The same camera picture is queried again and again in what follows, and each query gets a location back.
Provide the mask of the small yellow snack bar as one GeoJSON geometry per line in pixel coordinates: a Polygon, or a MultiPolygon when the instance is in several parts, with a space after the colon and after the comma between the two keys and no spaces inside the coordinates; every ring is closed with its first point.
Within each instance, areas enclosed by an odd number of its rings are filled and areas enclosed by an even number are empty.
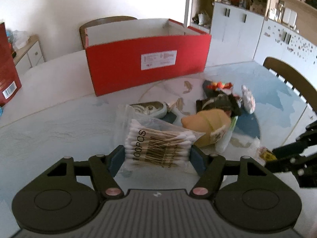
{"type": "Polygon", "coordinates": [[[259,158],[262,159],[264,162],[271,162],[277,160],[276,156],[272,153],[272,151],[270,151],[266,147],[258,148],[257,154],[259,158]]]}

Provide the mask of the white green tube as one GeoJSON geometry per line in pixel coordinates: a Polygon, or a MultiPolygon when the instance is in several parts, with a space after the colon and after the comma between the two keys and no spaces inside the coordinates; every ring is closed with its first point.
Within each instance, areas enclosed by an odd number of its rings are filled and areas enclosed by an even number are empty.
{"type": "Polygon", "coordinates": [[[235,116],[232,118],[229,129],[225,132],[223,137],[215,144],[215,151],[217,153],[222,154],[226,150],[231,140],[237,121],[238,121],[238,116],[235,116]]]}

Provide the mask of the orange plush pouch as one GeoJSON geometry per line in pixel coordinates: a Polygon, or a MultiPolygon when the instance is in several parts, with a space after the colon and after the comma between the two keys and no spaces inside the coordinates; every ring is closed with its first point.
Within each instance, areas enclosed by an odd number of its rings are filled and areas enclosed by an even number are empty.
{"type": "Polygon", "coordinates": [[[183,117],[181,123],[188,130],[204,133],[195,142],[200,148],[217,143],[229,130],[231,118],[221,109],[211,109],[183,117]]]}

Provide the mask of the cotton swabs bag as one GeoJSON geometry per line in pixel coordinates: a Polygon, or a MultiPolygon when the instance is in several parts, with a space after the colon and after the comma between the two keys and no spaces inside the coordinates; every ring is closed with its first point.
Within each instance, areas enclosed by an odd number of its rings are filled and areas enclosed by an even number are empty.
{"type": "Polygon", "coordinates": [[[113,142],[124,146],[123,167],[182,169],[188,171],[190,151],[204,133],[188,130],[135,112],[129,105],[116,110],[113,142]]]}

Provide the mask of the black foil packet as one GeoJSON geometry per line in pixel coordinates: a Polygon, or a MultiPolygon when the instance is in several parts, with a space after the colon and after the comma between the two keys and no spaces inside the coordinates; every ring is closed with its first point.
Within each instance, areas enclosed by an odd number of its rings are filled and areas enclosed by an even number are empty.
{"type": "Polygon", "coordinates": [[[224,93],[222,91],[213,91],[207,88],[213,81],[205,80],[202,84],[202,89],[205,98],[196,101],[196,112],[203,110],[220,109],[223,110],[229,117],[240,116],[242,114],[239,105],[239,95],[232,93],[224,93]]]}

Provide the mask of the wooden chair at right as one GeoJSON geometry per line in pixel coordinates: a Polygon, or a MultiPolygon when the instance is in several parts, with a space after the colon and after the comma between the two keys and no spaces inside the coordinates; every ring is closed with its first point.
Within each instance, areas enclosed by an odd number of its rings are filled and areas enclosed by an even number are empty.
{"type": "Polygon", "coordinates": [[[312,110],[316,113],[316,89],[309,81],[296,71],[292,66],[276,58],[267,57],[263,66],[273,70],[277,76],[283,77],[285,83],[290,83],[293,89],[297,89],[299,94],[306,99],[312,110]]]}

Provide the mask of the red cardboard box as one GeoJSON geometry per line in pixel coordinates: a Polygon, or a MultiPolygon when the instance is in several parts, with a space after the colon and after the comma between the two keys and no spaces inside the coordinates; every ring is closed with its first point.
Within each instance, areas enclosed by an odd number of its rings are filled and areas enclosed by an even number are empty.
{"type": "Polygon", "coordinates": [[[172,19],[87,27],[84,49],[95,95],[201,73],[212,36],[172,19]]]}

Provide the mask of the red snack bag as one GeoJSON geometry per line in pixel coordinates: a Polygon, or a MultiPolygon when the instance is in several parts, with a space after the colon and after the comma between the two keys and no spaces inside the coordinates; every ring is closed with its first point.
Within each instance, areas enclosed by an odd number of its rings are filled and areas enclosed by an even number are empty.
{"type": "Polygon", "coordinates": [[[18,92],[21,82],[14,65],[4,23],[1,23],[0,38],[0,105],[2,107],[18,92]]]}

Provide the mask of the wooden chair behind table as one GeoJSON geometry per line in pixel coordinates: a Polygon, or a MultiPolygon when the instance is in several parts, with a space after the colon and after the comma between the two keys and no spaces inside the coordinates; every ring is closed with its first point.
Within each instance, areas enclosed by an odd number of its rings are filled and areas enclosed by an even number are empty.
{"type": "Polygon", "coordinates": [[[82,26],[79,27],[79,36],[81,38],[81,44],[82,48],[85,49],[86,45],[88,44],[87,41],[87,28],[93,27],[93,26],[99,26],[104,25],[108,23],[114,23],[114,22],[122,22],[122,21],[128,21],[128,20],[135,20],[137,18],[131,17],[131,16],[112,16],[112,17],[105,17],[105,18],[99,18],[92,21],[89,21],[82,26]]]}

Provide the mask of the red dragon keychain toy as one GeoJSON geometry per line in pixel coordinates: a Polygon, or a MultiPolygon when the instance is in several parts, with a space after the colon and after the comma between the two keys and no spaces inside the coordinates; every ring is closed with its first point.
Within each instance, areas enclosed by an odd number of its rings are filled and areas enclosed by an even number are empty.
{"type": "Polygon", "coordinates": [[[223,83],[223,82],[211,82],[207,85],[209,90],[213,91],[222,91],[224,93],[232,93],[233,84],[231,82],[223,83]]]}

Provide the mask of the white wall cabinet unit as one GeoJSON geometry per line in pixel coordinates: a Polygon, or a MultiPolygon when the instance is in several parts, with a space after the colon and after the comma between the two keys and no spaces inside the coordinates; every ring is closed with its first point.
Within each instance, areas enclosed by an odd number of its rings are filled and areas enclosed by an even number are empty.
{"type": "Polygon", "coordinates": [[[208,66],[272,57],[316,85],[316,0],[186,0],[185,23],[211,35],[208,66]]]}

